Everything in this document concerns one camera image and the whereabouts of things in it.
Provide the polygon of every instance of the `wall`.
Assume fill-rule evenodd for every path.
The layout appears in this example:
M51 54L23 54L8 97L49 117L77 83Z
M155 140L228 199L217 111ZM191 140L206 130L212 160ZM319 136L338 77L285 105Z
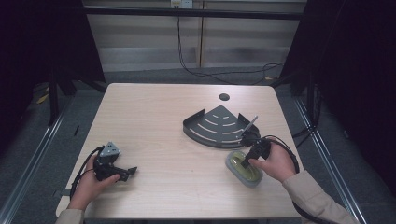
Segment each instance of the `wall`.
M86 6L170 7L170 0L86 0ZM193 1L193 8L303 12L305 1ZM105 72L180 68L177 19L89 15ZM180 18L188 67L263 66L286 60L298 21Z

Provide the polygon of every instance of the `beige sleeve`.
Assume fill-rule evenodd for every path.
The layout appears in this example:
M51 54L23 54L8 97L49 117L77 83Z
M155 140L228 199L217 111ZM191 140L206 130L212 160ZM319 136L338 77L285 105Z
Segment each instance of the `beige sleeve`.
M302 171L283 182L291 199L313 217L335 223L359 223L340 204L323 191L307 171ZM303 223L311 223L303 218Z
M79 209L66 209L61 212L55 224L82 224L84 211Z

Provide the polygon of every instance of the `cable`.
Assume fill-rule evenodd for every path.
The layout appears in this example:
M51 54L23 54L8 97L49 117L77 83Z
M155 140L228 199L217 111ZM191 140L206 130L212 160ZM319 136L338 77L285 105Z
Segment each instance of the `cable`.
M85 175L88 171L90 171L90 170L87 170L87 171L85 171L83 174L81 174L81 173L82 173L82 170L83 170L84 167L87 165L88 160L90 159L90 157L91 157L95 152L100 151L100 150L102 150L103 148L105 148L105 146L97 147L93 152L91 152L91 154L87 157L87 159L85 159L85 161L82 163L82 165L81 165L81 167L79 168L79 171L78 171L78 173L77 173L77 175L76 175L76 178L75 178L75 180L74 180L73 183L72 183L72 188L70 189L70 200L73 198L73 195L74 195L74 193L76 192L77 184L78 184L79 180L81 179L81 177L82 177L83 175Z
M307 134L306 137L304 137L304 139L303 139L299 144L296 145L296 148L298 148L303 142L305 142L305 140L308 139L309 135L311 135L312 132L310 132L309 134Z
M183 54L182 54L182 47L181 47L180 18L179 17L177 17L177 48L178 48L178 58L179 58L180 64L184 68L184 70L186 70L188 73L190 73L191 75L197 76L197 77L212 77L215 80L218 80L218 81L221 81L221 82L225 82L225 83L231 84L231 85L239 85L239 84L226 81L226 80L218 78L216 76L229 75L229 74L241 74L241 73L243 73L243 74L254 74L254 73L262 72L262 78L260 78L259 80L255 81L253 83L248 84L248 85L257 85L260 82L264 81L264 79L265 79L265 71L271 70L273 68L276 68L276 67L284 64L284 63L268 63L265 66L263 66L262 69L260 69L260 70L246 71L246 72L232 71L232 72L220 72L220 73L212 73L212 74L201 73L201 72L193 72L184 63Z
M278 144L278 145L280 145L281 147L283 147L283 149L285 149L285 150L288 152L288 154L290 155L291 160L293 161L296 174L300 173L300 167L299 167L299 164L298 164L298 162L297 162L297 158L296 158L296 156L293 154L293 152L291 151L291 149L288 147L288 145L286 145L286 143L285 143L284 141L282 141L280 138L278 138L278 137L276 137L276 136L274 136L274 135L266 135L266 136L264 136L264 139L266 139L267 141L270 141L270 142L272 142L272 143ZM318 224L330 224L330 223L331 223L330 221L327 221L327 220L324 220L324 219L321 219L321 218L318 218L318 217L314 217L314 216L308 214L308 213L305 212L305 210L303 210L299 205L297 205L297 203L295 203L295 202L292 202L292 203L293 203L293 206L294 206L294 208L296 209L296 211L297 211L302 217L305 217L306 219L311 220L311 221L313 221L313 222L315 222L315 223L318 223Z
M314 117L313 117L313 120L311 120L312 122L311 122L310 126L308 126L306 128L303 128L298 133L293 134L292 135L293 138L300 137L300 136L306 134L307 132L309 132L309 134L308 134L308 136L309 136L318 127L319 118L320 118L320 112L321 112L321 105L322 105L322 101L323 101L323 96L320 94L318 86L316 86L316 88L315 88L315 99L316 99L315 100L315 107L316 108L314 110Z

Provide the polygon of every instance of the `metal frame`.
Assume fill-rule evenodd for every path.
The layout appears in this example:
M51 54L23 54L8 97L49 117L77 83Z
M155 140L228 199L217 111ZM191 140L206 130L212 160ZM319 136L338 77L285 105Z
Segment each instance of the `metal frame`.
M27 190L30 187L30 184L33 181L33 178L35 177L35 173L37 172L41 162L44 159L44 156L46 155L46 152L50 147L50 143L52 142L53 137L58 132L58 129L61 126L61 123L64 119L64 114L71 105L73 99L73 97L68 97L64 109L62 110L59 117L54 121L53 125L47 128L46 133L44 134L40 144L35 150L35 154L33 155L32 159L30 159L16 187L14 188L14 190L12 190L7 198L6 203L0 210L1 224L11 223L12 219L14 218L18 208L21 205L23 197L25 196Z
M45 13L79 13L91 15L125 15L125 16L169 16L169 17L205 17L205 18L240 18L300 21L319 18L304 13L232 11L212 9L178 9L178 8L140 8L140 7L39 7Z
M304 124L306 128L312 127L312 123L309 119L307 114L306 107L303 101L300 98L295 98L295 104L300 112L301 117L303 118ZM321 138L317 129L315 129L311 134L311 138L314 141L314 144L318 150L320 157L322 158L324 165L327 171L330 174L332 182L334 183L335 187L337 188L338 193L343 200L346 209L360 222L360 223L367 223L365 220L361 209L356 202L355 198L353 197L352 193L347 186L344 178L341 176L340 171L337 168L334 160L332 159L332 154L327 149L323 139Z

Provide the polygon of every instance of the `floor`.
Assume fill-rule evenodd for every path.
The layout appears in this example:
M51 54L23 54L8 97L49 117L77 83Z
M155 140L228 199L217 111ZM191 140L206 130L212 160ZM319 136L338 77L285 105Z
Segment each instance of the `floor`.
M182 69L162 71L119 72L106 74L107 84L112 82L141 83L196 83L249 85L259 80L266 85L276 76L276 72L247 74L248 69L238 69L232 76L218 75L197 77ZM230 68L206 69L207 73L230 71ZM54 223L55 210L59 198L54 197L56 190L63 189L74 167L78 153L89 132L103 93L77 82L75 96L59 95L60 108L64 108L62 120L56 129L48 127L50 117L49 100L42 104L35 101L41 96L46 84L37 86L35 98L26 110L19 131L7 146L7 153L0 158L0 215L2 223ZM287 85L276 88L276 94L282 106L291 133L304 128L304 121L290 96ZM344 135L342 126L324 105L318 126L331 158L346 182L351 195L356 200L365 223L396 223L396 200L389 193L370 165L361 157L356 145ZM44 139L47 132L55 132L50 139ZM304 137L296 138L296 145ZM332 183L332 177L323 166L323 160L310 137L298 148L304 168L319 184L343 203L339 189ZM192 220L149 220L148 223L192 223ZM211 220L212 223L300 223L299 218L273 220ZM87 220L87 223L131 223L130 220Z

